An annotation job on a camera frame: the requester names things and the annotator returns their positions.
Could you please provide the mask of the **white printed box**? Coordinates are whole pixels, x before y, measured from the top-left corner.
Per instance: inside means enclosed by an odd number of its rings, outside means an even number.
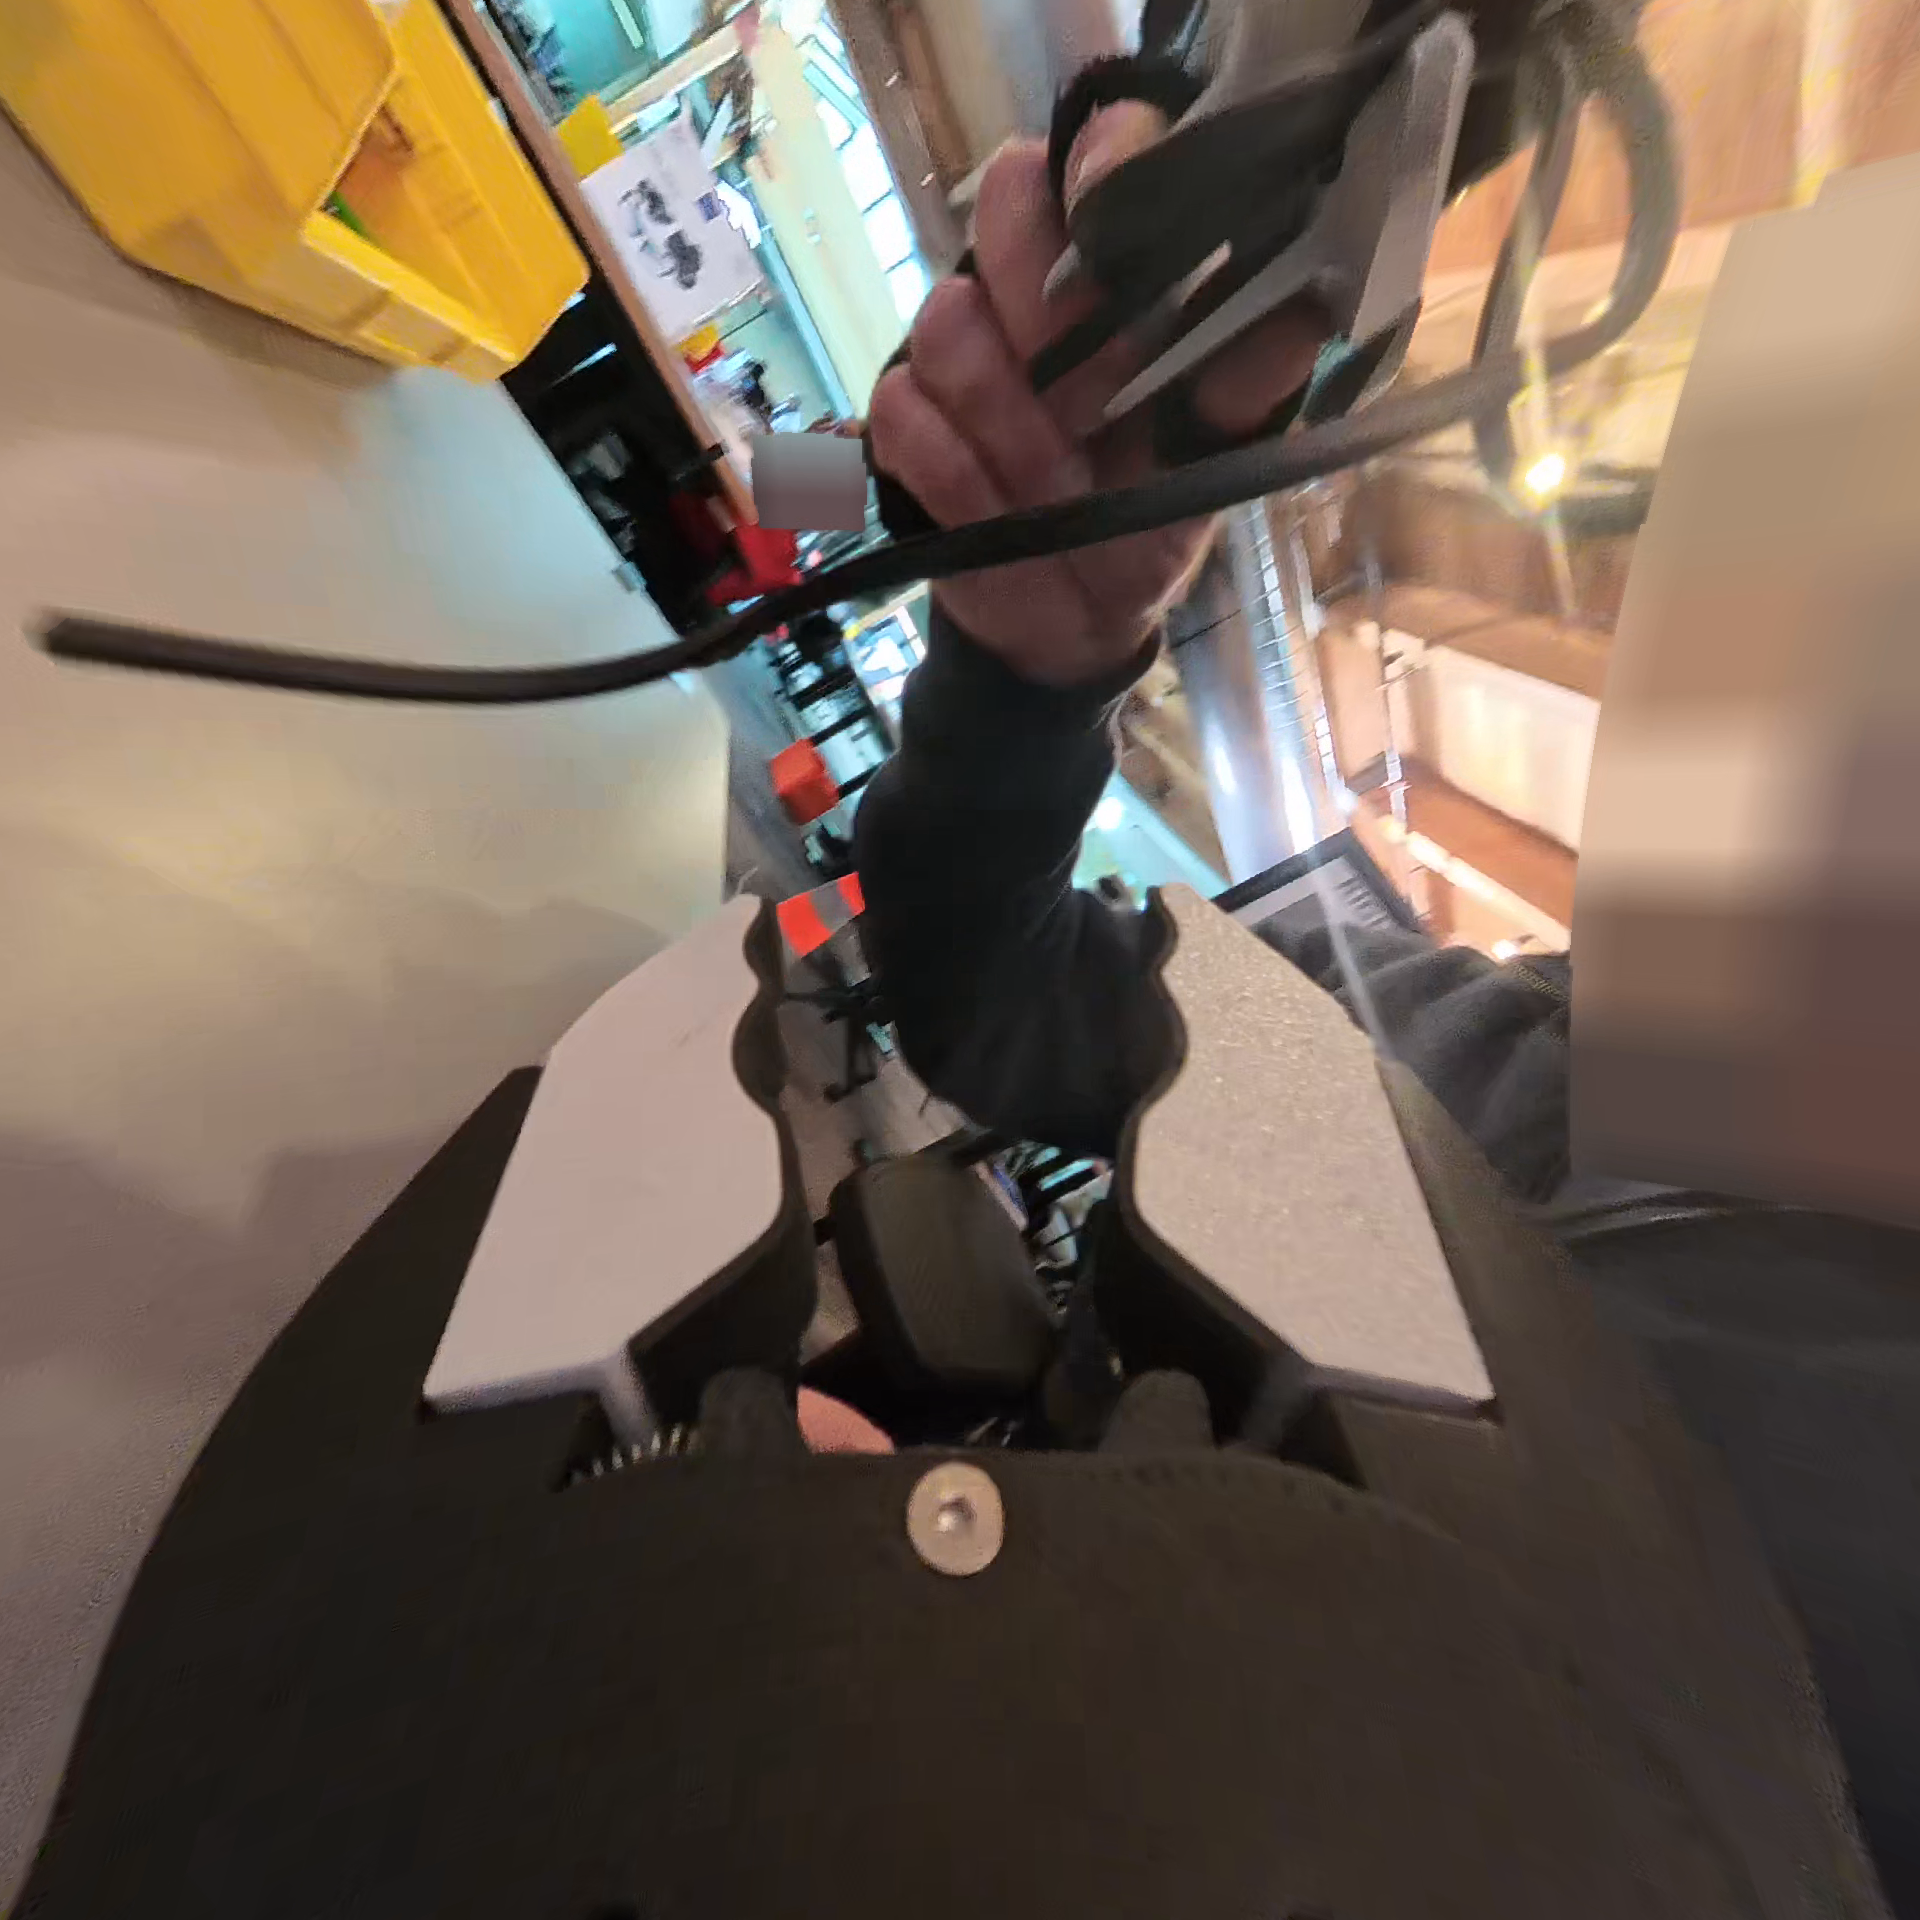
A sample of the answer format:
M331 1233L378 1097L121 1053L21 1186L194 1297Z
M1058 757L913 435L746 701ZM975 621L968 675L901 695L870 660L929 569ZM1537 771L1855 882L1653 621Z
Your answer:
M671 342L682 342L761 287L729 189L682 114L583 180L625 274Z

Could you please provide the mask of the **yellow bin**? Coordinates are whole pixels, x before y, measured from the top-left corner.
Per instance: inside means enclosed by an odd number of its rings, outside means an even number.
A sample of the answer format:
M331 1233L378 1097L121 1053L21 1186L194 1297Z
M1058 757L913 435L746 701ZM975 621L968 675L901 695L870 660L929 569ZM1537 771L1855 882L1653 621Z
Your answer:
M430 2L6 2L3 99L123 255L383 366L498 380L591 278Z

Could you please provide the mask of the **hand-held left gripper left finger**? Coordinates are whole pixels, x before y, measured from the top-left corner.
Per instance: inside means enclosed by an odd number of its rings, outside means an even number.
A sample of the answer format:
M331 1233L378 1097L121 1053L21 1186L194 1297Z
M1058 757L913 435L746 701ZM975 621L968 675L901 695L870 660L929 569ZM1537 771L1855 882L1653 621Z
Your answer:
M818 1282L782 1111L784 949L737 895L551 1047L426 1371L432 1409L697 1409L794 1371Z

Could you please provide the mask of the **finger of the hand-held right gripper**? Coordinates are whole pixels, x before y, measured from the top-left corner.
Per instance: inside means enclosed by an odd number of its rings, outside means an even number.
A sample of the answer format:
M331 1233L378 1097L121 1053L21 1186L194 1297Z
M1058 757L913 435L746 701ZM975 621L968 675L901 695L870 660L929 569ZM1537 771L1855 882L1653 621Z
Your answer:
M1349 345L1389 333L1423 299L1474 58L1471 20L1439 14L1353 121L1330 187L1330 318Z
M1130 417L1198 373L1251 326L1304 294L1334 297L1337 316L1344 321L1352 316L1359 299L1353 242L1341 242L1330 231L1318 229L1275 254L1208 316L1185 325L1174 345L1107 402L1104 417Z

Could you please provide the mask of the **black mesh chair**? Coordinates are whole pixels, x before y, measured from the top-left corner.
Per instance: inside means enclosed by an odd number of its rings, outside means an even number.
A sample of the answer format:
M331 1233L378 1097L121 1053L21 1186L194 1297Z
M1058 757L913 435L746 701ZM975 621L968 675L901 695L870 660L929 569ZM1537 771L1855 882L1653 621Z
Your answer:
M861 1385L929 1417L1010 1410L1041 1388L1058 1318L977 1163L925 1149L855 1167L825 1227Z

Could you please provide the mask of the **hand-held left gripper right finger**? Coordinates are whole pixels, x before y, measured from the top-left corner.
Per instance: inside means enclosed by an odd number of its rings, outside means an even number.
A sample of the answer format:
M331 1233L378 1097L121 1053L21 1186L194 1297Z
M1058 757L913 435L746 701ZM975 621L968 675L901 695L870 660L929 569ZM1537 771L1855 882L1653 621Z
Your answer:
M1255 1365L1419 1409L1495 1388L1377 1047L1253 930L1170 884L1174 1060L1128 1123L1121 1215Z

